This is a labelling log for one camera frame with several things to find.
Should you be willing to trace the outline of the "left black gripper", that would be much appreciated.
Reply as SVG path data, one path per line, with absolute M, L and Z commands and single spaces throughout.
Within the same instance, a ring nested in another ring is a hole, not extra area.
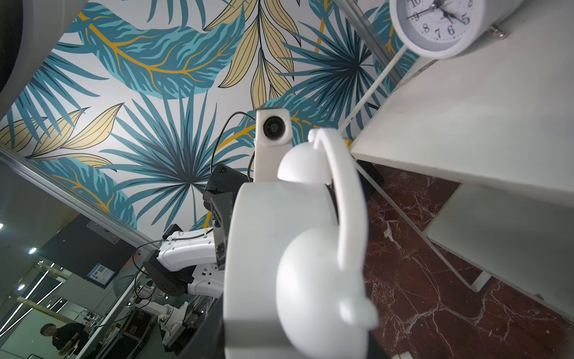
M 215 257 L 219 269 L 225 269 L 233 206 L 239 189 L 248 182 L 248 176 L 218 164 L 203 193 L 205 208 L 212 214 Z

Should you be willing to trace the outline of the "white matte twin-bell alarm clock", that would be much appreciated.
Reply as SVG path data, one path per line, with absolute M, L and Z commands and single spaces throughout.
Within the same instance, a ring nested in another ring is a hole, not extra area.
M 369 221 L 355 162 L 323 128 L 249 182 L 233 207 L 224 276 L 227 358 L 365 358 L 378 313 L 363 266 Z

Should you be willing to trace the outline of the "white chrome twin-bell alarm clock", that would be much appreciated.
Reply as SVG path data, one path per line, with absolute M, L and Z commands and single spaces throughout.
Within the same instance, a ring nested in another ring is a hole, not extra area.
M 393 26 L 402 43 L 430 59 L 460 55 L 520 4 L 519 1 L 390 1 Z

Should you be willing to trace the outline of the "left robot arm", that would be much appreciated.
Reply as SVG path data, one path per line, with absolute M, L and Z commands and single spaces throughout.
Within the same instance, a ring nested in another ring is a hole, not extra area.
M 219 298 L 224 291 L 224 269 L 233 206 L 249 176 L 219 164 L 203 194 L 212 214 L 212 227 L 183 231 L 173 224 L 158 251 L 143 262 L 155 285 L 169 296 L 185 294 Z

